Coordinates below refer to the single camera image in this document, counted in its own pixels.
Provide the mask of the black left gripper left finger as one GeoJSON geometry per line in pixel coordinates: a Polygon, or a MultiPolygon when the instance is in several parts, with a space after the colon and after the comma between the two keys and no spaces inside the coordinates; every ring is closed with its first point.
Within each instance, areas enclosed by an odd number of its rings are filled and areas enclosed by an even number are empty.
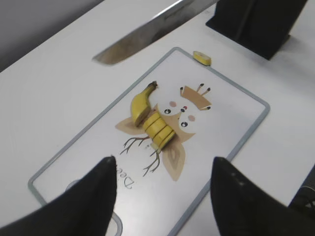
{"type": "Polygon", "coordinates": [[[2,227],[0,234],[103,236],[112,217],[116,195],[116,159],[109,156],[50,203],[2,227]]]}

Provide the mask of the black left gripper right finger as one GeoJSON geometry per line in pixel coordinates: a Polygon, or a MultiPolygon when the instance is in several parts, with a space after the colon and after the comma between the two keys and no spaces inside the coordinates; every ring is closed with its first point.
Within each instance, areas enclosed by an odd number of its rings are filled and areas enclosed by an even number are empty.
{"type": "Polygon", "coordinates": [[[278,202],[223,157],[213,160],[211,203],[222,236],[315,234],[314,219],[278,202]]]}

